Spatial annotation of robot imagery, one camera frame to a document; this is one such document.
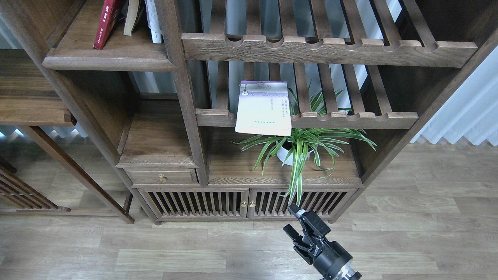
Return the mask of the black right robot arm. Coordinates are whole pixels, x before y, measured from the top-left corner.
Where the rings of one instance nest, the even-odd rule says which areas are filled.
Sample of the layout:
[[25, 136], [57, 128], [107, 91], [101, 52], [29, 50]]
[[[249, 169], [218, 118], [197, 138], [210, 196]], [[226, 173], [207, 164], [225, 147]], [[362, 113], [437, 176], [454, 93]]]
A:
[[350, 267], [350, 255], [338, 242], [328, 241], [329, 226], [314, 212], [300, 209], [296, 204], [288, 207], [300, 222], [303, 235], [286, 225], [283, 230], [294, 243], [294, 250], [322, 275], [324, 280], [359, 280], [361, 273]]

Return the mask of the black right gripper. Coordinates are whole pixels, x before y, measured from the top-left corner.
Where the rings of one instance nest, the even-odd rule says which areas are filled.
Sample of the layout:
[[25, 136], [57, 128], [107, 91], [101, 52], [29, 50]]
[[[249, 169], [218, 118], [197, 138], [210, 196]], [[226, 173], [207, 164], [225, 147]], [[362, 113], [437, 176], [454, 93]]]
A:
[[338, 242], [326, 239], [330, 228], [325, 222], [314, 211], [307, 212], [296, 204], [290, 204], [288, 211], [303, 228], [301, 236], [292, 225], [283, 227], [294, 243], [294, 250], [324, 279], [353, 279], [354, 270], [350, 267], [352, 255]]

